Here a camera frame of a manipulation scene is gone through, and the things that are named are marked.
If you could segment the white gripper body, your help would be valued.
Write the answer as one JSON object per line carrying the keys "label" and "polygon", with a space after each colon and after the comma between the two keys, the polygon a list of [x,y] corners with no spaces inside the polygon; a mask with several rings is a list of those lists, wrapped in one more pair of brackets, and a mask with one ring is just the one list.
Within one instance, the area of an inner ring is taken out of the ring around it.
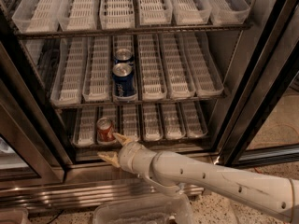
{"label": "white gripper body", "polygon": [[150,174],[150,164],[156,156],[154,151],[149,150],[137,142],[131,142],[122,147],[119,152],[119,163],[122,170],[148,177]]}

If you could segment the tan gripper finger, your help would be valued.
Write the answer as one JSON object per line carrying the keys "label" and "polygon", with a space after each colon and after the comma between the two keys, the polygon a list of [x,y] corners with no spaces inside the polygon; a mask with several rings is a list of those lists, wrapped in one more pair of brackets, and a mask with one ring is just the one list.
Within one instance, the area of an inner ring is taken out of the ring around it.
{"label": "tan gripper finger", "polygon": [[119,163],[119,159],[118,159],[118,153],[115,151],[100,151],[97,153],[98,157],[111,164],[112,166],[116,167],[116,168],[120,168],[120,163]]}
{"label": "tan gripper finger", "polygon": [[122,135],[120,133],[113,133],[113,136],[123,147],[133,142],[130,137]]}

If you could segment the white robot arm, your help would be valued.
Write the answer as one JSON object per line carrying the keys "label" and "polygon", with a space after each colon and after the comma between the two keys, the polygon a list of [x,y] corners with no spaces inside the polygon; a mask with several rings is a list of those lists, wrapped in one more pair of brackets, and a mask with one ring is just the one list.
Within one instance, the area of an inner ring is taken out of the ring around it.
{"label": "white robot arm", "polygon": [[121,149],[98,156],[141,176],[164,195],[179,195],[182,184],[197,185],[281,221],[299,224],[298,180],[197,161],[171,151],[155,152],[127,136],[113,136]]}

